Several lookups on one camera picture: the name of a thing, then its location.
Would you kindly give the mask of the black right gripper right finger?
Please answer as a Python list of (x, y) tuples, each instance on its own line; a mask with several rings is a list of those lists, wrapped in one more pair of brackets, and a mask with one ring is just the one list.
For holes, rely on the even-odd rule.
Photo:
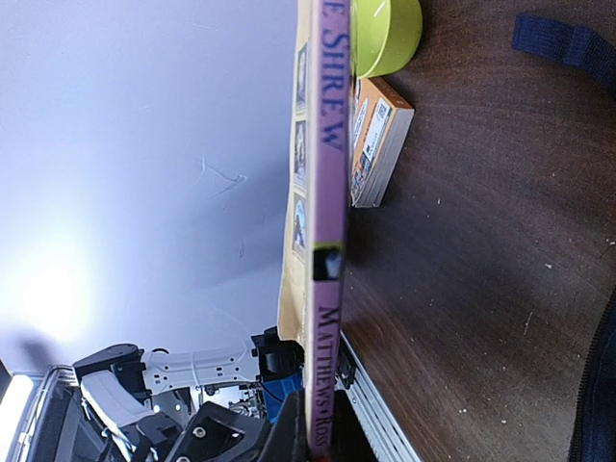
[(334, 398), (334, 421), (329, 460), (334, 462), (377, 462), (347, 393), (343, 390), (337, 390)]

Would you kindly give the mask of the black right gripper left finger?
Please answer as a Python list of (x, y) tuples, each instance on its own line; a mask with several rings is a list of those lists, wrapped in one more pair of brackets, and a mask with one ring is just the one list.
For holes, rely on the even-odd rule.
[(265, 462), (308, 460), (304, 390), (294, 391), (286, 396), (259, 460)]

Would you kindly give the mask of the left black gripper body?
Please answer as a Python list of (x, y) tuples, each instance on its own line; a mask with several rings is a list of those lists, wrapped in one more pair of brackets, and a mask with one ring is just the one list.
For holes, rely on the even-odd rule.
[(137, 432), (139, 461), (256, 461), (270, 422), (207, 402), (184, 425), (159, 412), (138, 421)]

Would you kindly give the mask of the yellow paperback book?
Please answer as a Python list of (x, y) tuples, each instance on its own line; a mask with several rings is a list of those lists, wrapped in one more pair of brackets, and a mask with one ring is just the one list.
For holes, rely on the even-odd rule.
[(327, 455), (334, 426), (336, 369), (345, 274), (352, 7), (297, 4), (290, 186), (277, 328), (304, 350), (308, 454)]

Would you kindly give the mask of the orange comic paperback book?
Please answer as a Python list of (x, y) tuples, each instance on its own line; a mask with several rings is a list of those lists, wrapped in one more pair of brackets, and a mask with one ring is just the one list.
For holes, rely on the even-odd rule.
[(415, 109), (381, 77), (360, 79), (355, 89), (351, 204), (373, 208), (384, 198)]

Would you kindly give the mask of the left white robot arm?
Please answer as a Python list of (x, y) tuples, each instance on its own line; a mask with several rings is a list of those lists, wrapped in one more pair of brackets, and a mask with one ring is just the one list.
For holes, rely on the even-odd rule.
[(201, 351), (109, 346), (74, 363), (84, 406), (103, 426), (103, 461), (296, 461), (278, 445), (296, 411), (303, 348), (276, 328)]

